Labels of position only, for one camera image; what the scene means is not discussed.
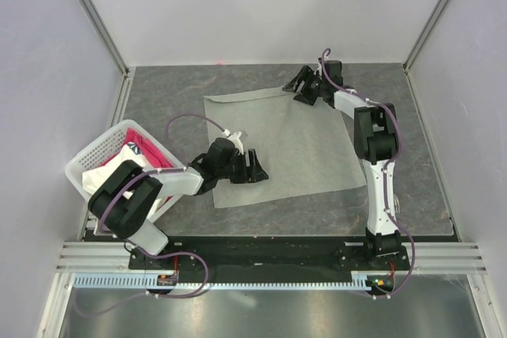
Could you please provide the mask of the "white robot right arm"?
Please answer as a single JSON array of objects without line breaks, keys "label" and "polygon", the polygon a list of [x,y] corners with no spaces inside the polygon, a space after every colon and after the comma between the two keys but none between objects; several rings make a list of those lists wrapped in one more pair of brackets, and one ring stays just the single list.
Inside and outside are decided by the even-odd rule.
[{"label": "white robot right arm", "polygon": [[364,263],[381,269],[400,251],[401,238],[395,224],[394,169],[399,153],[395,108],[380,104],[344,85],[342,62],[320,61],[317,69],[303,66],[283,91],[294,100],[314,105],[322,99],[353,120],[353,149],[367,181],[368,221],[365,228]]}]

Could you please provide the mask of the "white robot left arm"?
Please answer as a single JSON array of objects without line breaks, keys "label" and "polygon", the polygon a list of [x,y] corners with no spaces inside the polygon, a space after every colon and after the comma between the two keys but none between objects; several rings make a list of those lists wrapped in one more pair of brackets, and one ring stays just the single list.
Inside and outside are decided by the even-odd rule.
[{"label": "white robot left arm", "polygon": [[268,179],[256,150],[240,150],[231,139],[217,138],[185,167],[144,169],[133,160],[122,162],[92,194],[88,210],[100,226],[144,251],[155,268],[165,269],[174,251],[168,236],[148,219],[157,199],[200,196],[221,180],[255,184]]}]

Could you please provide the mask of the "grey-green cloth napkin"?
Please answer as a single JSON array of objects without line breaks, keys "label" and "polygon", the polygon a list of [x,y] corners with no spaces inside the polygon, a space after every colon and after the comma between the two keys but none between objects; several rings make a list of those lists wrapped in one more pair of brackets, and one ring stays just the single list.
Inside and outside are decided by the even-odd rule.
[{"label": "grey-green cloth napkin", "polygon": [[208,118],[232,132],[246,133],[268,180],[255,184],[220,181],[213,191],[217,208],[366,185],[341,112],[322,100],[296,101],[280,88],[204,97]]}]

